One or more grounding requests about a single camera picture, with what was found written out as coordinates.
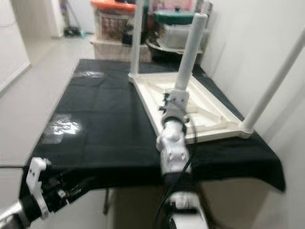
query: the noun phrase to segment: black cloth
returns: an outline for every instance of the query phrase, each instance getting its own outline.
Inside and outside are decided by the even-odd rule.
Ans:
[[[156,135],[132,83],[130,64],[116,61],[80,60],[51,120],[58,114],[70,115],[81,126],[77,134],[64,134],[59,143],[48,144],[43,134],[34,156],[48,158],[52,166],[48,178],[71,170],[71,181],[98,175],[96,188],[161,184],[160,153]],[[141,73],[177,71],[175,64],[141,63]],[[242,115],[199,66],[196,79],[237,117]],[[197,144],[192,162],[197,181],[253,177],[284,191],[281,162],[272,149],[254,133],[249,139],[232,137]],[[24,169],[20,196],[27,190]]]

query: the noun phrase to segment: green lid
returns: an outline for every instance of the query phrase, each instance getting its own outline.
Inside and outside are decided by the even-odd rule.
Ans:
[[[191,24],[194,13],[189,11],[179,11],[176,8],[172,10],[158,10],[154,12],[154,19],[158,23],[169,24],[169,25],[187,25]]]

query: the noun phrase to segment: white pole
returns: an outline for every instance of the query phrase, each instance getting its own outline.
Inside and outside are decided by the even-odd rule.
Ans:
[[[132,35],[132,56],[129,77],[136,77],[139,73],[140,43],[143,17],[143,0],[137,0],[137,8],[134,15],[134,28]]]
[[[185,91],[187,87],[195,64],[198,48],[203,36],[203,31],[205,29],[207,19],[208,16],[203,13],[196,13],[194,15],[192,26],[186,41],[185,52],[179,67],[175,85],[176,89]]]
[[[268,103],[270,102],[273,95],[275,94],[275,92],[283,82],[284,78],[287,76],[289,70],[291,69],[297,57],[301,53],[304,45],[305,45],[305,27],[303,28],[301,35],[297,39],[293,48],[291,49],[285,62],[282,64],[281,68],[279,69],[274,79],[270,83],[269,87],[262,95],[262,97],[258,100],[258,102],[252,107],[247,117],[241,123],[240,125],[241,130],[245,132],[253,132],[253,126],[255,125],[256,121],[263,113],[264,109],[267,107]]]

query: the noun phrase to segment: baseboard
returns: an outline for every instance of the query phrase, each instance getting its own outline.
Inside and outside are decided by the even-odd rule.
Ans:
[[[18,68],[4,83],[0,85],[0,97],[8,90],[8,88],[19,79],[31,67],[30,61],[26,61]]]

